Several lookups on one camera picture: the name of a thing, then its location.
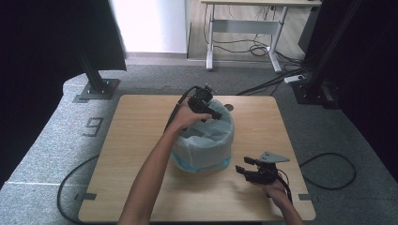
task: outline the white wall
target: white wall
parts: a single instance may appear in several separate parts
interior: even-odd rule
[[[187,53],[186,0],[110,0],[110,3],[125,52]]]

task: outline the wooden table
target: wooden table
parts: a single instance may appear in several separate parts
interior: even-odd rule
[[[278,59],[276,58],[276,46],[284,25],[284,19],[289,7],[320,7],[320,0],[202,0],[203,4],[212,5],[210,10],[207,44],[207,70],[213,69],[213,33],[243,33],[243,34],[268,34],[274,35],[271,45],[267,47],[268,56],[274,66],[275,72],[282,72]],[[283,7],[281,18],[278,21],[238,21],[219,20],[214,17],[216,5],[238,5],[238,6],[274,6]]]
[[[84,222],[118,220],[134,177],[161,136],[180,96],[123,96],[90,181],[79,219]],[[267,221],[281,220],[279,209],[261,188],[245,181],[235,165],[256,171],[243,162],[265,151],[290,158],[277,167],[289,177],[293,203],[304,220],[315,211],[308,195],[283,119],[273,97],[215,97],[231,104],[235,123],[231,164],[212,172],[183,172],[169,161],[152,221]]]

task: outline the desk leg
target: desk leg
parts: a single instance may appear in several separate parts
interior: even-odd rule
[[[279,65],[278,59],[276,58],[276,46],[278,44],[279,37],[281,36],[282,28],[284,25],[284,19],[286,18],[288,7],[283,7],[281,18],[279,19],[279,24],[276,30],[276,37],[272,40],[271,47],[267,47],[269,59],[271,60],[272,65],[274,66],[275,72],[282,72],[281,66]]]
[[[213,23],[214,23],[214,5],[211,5],[210,22],[208,23],[208,44],[207,44],[207,59],[206,69],[213,69]]]

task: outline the plastic bag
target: plastic bag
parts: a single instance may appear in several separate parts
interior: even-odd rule
[[[187,172],[203,172],[227,167],[231,161],[234,121],[231,113],[216,99],[209,108],[222,113],[220,120],[197,121],[179,134],[171,158]]]

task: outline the white desk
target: white desk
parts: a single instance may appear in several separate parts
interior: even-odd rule
[[[320,0],[202,0],[203,4],[211,5],[210,21],[208,27],[207,44],[207,70],[213,69],[213,33],[244,33],[244,34],[268,34],[275,35],[270,47],[267,47],[269,58],[274,66],[275,72],[280,73],[281,66],[275,55],[276,46],[282,32],[284,19],[289,7],[320,7]],[[216,20],[214,8],[216,5],[238,5],[238,6],[275,6],[283,7],[281,18],[278,21],[236,21]]]

